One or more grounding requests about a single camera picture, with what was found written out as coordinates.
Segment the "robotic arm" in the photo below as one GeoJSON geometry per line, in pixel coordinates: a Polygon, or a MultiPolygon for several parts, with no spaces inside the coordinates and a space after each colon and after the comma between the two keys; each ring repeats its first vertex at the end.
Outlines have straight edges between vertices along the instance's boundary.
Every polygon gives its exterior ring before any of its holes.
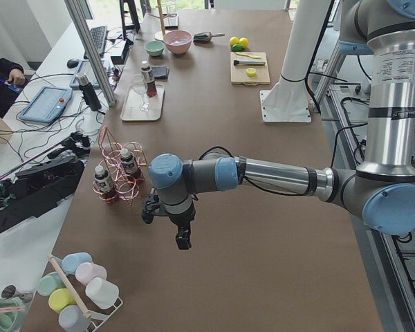
{"type": "Polygon", "coordinates": [[[156,192],[145,202],[145,222],[151,223],[154,215],[168,216],[178,228],[178,247],[189,249],[192,195],[252,184],[287,195],[317,196],[386,234],[415,228],[415,0],[344,0],[342,9],[341,50],[374,53],[366,155],[357,170],[318,170],[214,154],[182,162],[163,154],[149,166],[156,192]]]}

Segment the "yellow cup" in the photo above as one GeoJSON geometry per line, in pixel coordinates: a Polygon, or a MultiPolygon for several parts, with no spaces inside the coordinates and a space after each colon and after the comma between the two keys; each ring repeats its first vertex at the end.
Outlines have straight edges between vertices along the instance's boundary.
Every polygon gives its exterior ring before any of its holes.
{"type": "Polygon", "coordinates": [[[60,288],[54,290],[49,296],[49,308],[53,309],[56,313],[61,313],[62,310],[70,305],[77,304],[69,290],[66,288],[60,288]]]}

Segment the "keyboard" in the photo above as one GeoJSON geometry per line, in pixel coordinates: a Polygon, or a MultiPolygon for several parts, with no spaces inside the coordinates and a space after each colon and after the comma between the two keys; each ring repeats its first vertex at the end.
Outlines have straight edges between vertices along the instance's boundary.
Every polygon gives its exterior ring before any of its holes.
{"type": "Polygon", "coordinates": [[[90,29],[92,40],[94,41],[95,47],[99,56],[103,56],[104,48],[106,47],[106,35],[108,32],[107,26],[96,26],[95,28],[90,29]]]}

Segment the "wooden stick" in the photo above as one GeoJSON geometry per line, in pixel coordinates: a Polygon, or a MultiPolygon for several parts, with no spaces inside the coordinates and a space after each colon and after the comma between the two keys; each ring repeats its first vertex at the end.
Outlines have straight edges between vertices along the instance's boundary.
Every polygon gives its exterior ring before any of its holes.
{"type": "Polygon", "coordinates": [[[161,8],[161,0],[157,0],[157,7],[158,7],[158,14],[160,15],[161,33],[163,34],[163,37],[164,37],[166,34],[166,29],[165,29],[165,20],[163,19],[163,9],[161,8]]]}
{"type": "Polygon", "coordinates": [[[77,305],[80,308],[80,310],[82,311],[83,316],[86,317],[86,318],[90,318],[91,312],[86,307],[86,304],[84,304],[82,298],[78,295],[77,291],[72,286],[69,279],[64,274],[64,272],[63,272],[62,268],[60,267],[60,265],[58,265],[57,261],[55,260],[55,257],[52,256],[51,254],[49,254],[48,257],[49,257],[49,262],[53,266],[55,272],[57,272],[58,276],[63,281],[63,284],[66,286],[68,291],[71,293],[71,295],[74,298],[75,302],[77,302],[77,305]]]}
{"type": "Polygon", "coordinates": [[[15,311],[25,311],[25,306],[7,306],[0,308],[0,313],[13,313],[15,311]]]}

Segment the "white tray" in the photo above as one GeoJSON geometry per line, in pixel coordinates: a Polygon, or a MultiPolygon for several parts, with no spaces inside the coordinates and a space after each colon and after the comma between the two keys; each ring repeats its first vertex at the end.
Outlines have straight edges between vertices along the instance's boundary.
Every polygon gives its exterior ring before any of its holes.
{"type": "Polygon", "coordinates": [[[124,99],[120,119],[123,121],[157,121],[161,117],[165,87],[157,83],[155,86],[157,88],[157,95],[149,99],[148,112],[140,110],[140,104],[142,103],[141,95],[135,93],[132,86],[130,86],[124,99]]]}

